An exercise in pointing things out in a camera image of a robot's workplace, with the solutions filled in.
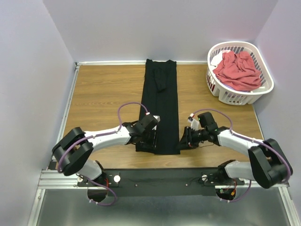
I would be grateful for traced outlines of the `black t-shirt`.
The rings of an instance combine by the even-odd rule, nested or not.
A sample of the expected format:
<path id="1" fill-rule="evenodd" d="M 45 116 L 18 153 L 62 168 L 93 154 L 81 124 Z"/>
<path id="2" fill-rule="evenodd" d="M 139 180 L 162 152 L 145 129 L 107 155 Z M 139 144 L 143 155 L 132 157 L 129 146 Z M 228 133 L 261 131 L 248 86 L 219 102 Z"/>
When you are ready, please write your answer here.
<path id="1" fill-rule="evenodd" d="M 152 115 L 158 115 L 156 146 L 138 143 L 137 152 L 178 155 L 179 116 L 176 62 L 146 60 L 141 103 Z"/>

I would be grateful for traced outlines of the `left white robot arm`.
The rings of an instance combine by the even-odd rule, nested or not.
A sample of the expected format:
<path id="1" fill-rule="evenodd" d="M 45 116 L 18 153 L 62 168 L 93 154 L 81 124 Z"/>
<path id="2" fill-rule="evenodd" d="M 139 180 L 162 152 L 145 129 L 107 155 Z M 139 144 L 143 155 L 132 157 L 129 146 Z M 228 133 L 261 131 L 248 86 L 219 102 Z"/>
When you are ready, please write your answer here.
<path id="1" fill-rule="evenodd" d="M 70 130 L 52 149 L 58 166 L 65 176 L 78 174 L 98 184 L 106 184 L 106 173 L 98 161 L 89 159 L 93 151 L 116 145 L 154 144 L 160 117 L 146 113 L 138 121 L 124 122 L 112 129 L 83 131 L 80 127 Z"/>

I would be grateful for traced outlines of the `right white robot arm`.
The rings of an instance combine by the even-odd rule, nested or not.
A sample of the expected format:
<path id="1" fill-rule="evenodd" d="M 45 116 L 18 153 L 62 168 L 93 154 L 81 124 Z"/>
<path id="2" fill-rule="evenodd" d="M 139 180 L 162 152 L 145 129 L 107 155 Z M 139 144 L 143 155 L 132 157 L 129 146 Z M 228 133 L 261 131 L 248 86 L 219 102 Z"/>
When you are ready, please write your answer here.
<path id="1" fill-rule="evenodd" d="M 213 183 L 225 183 L 231 179 L 255 181 L 268 189 L 275 184 L 285 183 L 293 174 L 293 169 L 280 145 L 274 139 L 255 139 L 233 131 L 231 127 L 219 127 L 210 112 L 201 113 L 195 119 L 192 113 L 190 123 L 184 129 L 178 144 L 180 150 L 195 149 L 208 141 L 214 145 L 230 148 L 246 157 L 248 162 L 229 160 L 217 167 L 213 175 L 203 179 Z"/>

